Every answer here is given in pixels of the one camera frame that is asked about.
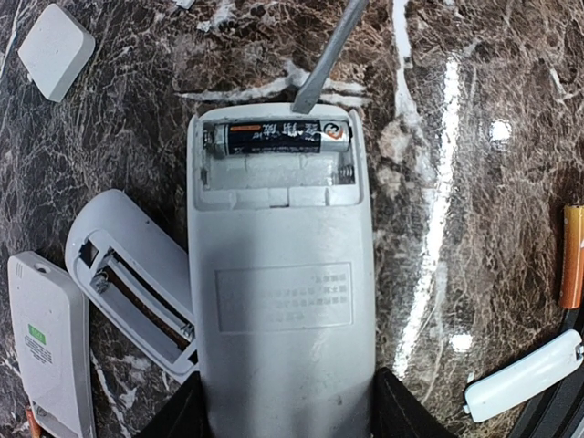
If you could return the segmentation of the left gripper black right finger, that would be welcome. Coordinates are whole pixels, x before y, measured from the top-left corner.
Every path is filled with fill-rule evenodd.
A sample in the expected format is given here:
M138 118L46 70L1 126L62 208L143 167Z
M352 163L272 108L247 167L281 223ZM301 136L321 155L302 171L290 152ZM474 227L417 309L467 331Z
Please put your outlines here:
M380 438L454 438L387 367L373 379L371 429Z

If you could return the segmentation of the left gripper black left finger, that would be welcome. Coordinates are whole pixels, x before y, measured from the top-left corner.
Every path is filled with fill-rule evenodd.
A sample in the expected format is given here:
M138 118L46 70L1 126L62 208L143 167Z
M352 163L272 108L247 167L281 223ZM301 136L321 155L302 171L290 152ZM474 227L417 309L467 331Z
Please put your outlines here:
M137 438L202 438L208 436L200 373L194 372L164 404Z

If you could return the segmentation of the orange AAA battery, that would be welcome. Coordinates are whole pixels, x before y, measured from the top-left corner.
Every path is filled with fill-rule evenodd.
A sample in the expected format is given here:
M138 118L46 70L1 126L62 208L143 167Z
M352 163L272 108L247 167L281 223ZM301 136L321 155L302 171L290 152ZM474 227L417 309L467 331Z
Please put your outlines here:
M30 407L26 407L25 410L26 413L26 419L27 419L27 423L29 426L29 431L31 434L32 438L41 438L42 437L42 428L41 426L37 423L37 420L33 414L33 411Z

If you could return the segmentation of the wide white remote control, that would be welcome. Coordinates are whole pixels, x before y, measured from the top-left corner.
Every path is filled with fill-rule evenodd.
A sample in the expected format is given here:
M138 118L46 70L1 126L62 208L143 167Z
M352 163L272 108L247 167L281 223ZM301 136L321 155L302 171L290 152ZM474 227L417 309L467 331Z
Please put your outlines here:
M7 263L19 372L37 423L54 437L95 437L89 301L67 271L26 251Z

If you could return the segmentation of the white remote with battery bay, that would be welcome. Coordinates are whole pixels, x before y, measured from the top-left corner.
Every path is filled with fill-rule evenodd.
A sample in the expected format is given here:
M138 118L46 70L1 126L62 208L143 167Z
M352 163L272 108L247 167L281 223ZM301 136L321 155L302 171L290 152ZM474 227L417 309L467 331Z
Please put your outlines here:
M197 371L188 255L126 193L110 189L83 207L65 261L96 308L174 380Z

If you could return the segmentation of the orange batteries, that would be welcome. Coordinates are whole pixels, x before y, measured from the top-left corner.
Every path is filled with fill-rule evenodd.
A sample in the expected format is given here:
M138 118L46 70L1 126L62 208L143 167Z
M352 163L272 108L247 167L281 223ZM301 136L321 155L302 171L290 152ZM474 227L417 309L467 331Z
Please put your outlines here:
M579 308L583 293L583 206L564 208L564 247L559 304Z

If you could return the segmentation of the small white remote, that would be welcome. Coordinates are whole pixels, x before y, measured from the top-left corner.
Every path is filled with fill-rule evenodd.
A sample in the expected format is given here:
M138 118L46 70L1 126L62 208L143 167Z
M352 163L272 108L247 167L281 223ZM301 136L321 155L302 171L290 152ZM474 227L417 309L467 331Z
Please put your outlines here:
M217 158L205 124L340 120L345 152ZM193 117L187 219L195 337L215 437L367 437L375 282L355 110L247 104Z

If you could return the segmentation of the black AAA battery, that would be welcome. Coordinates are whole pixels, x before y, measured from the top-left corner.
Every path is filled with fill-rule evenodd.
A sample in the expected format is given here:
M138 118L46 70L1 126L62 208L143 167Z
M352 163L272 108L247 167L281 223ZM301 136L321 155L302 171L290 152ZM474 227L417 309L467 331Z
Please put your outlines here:
M217 158L345 152L352 128L340 120L251 120L203 127L203 148Z

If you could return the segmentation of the yellow handled screwdriver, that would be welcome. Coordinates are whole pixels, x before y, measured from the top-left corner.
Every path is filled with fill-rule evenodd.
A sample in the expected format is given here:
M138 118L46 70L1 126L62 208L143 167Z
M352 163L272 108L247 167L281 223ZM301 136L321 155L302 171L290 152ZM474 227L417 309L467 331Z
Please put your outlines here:
M360 21L368 3L367 0L350 0L348 2L317 65L297 92L291 107L293 112L309 114L318 103L324 84L329 78L329 74L335 66L349 35Z

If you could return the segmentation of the white wide remote battery cover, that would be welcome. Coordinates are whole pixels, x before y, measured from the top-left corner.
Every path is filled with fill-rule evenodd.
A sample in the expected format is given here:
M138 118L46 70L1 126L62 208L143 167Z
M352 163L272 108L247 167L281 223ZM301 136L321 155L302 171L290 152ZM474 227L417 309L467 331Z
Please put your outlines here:
M41 94L60 102L95 46L95 38L69 11L51 4L33 24L18 55Z

